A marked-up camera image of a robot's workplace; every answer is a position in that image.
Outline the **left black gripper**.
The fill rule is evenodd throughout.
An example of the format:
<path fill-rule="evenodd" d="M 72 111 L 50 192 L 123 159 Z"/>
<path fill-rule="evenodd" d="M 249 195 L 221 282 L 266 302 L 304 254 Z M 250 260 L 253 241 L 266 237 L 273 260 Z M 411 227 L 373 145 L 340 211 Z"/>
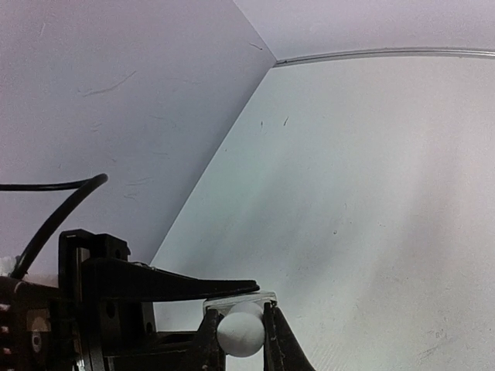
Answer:
<path fill-rule="evenodd" d="M 3 370 L 170 370 L 180 349 L 155 327 L 156 302 L 248 294 L 254 280 L 205 280 L 132 263 L 123 240 L 59 238 L 54 285 L 1 278 Z"/>

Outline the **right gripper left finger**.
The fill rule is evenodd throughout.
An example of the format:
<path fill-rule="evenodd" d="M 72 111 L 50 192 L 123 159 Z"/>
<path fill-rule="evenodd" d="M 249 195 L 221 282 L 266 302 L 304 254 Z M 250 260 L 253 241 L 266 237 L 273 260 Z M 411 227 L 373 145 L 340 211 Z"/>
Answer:
<path fill-rule="evenodd" d="M 174 332 L 179 344 L 177 362 L 170 370 L 211 370 L 226 369 L 226 354 L 217 341 L 217 327 L 223 319 L 216 309 L 208 309 L 196 331 Z"/>

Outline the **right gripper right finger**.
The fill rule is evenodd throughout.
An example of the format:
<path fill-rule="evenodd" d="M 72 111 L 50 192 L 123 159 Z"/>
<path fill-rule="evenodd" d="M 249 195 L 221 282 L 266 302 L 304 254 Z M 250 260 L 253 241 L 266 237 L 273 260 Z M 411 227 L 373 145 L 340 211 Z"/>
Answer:
<path fill-rule="evenodd" d="M 264 304 L 264 371 L 315 371 L 282 310 L 275 301 Z"/>

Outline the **white nail polish cap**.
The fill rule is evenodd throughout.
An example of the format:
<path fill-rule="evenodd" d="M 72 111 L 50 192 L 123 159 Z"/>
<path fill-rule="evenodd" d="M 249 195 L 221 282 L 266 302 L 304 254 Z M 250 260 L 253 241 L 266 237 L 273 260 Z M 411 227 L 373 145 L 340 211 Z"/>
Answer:
<path fill-rule="evenodd" d="M 256 354 L 265 342 L 263 310 L 253 302 L 234 305 L 217 326 L 217 341 L 229 356 L 247 358 Z"/>

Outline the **clear nail polish bottle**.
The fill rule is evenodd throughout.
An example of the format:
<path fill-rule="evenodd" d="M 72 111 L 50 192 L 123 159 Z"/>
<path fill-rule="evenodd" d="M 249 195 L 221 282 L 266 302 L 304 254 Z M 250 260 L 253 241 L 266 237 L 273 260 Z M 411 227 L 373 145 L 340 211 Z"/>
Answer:
<path fill-rule="evenodd" d="M 234 313 L 247 313 L 262 320 L 266 303 L 278 303 L 275 292 L 256 291 L 236 296 L 211 298 L 203 303 L 203 315 L 209 310 L 216 310 L 222 317 L 227 317 Z"/>

